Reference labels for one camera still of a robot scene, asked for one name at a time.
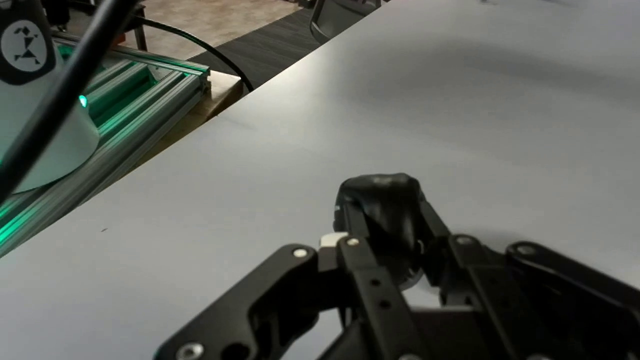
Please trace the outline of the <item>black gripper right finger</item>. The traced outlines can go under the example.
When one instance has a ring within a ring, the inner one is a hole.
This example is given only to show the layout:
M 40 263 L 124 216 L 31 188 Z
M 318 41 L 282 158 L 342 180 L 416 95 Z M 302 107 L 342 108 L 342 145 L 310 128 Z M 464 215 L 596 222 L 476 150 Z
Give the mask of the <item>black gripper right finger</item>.
M 420 203 L 423 264 L 445 308 L 468 307 L 490 360 L 638 360 L 640 292 L 539 243 L 490 251 Z

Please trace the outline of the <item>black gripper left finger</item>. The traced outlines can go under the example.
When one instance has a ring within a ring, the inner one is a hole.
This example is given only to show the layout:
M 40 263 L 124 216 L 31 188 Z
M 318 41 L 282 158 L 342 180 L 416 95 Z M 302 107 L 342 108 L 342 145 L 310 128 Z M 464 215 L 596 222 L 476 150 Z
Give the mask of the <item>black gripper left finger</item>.
M 402 292 L 359 238 L 323 251 L 279 248 L 175 333 L 155 360 L 280 360 L 327 310 L 348 312 L 351 323 L 320 360 L 428 360 Z

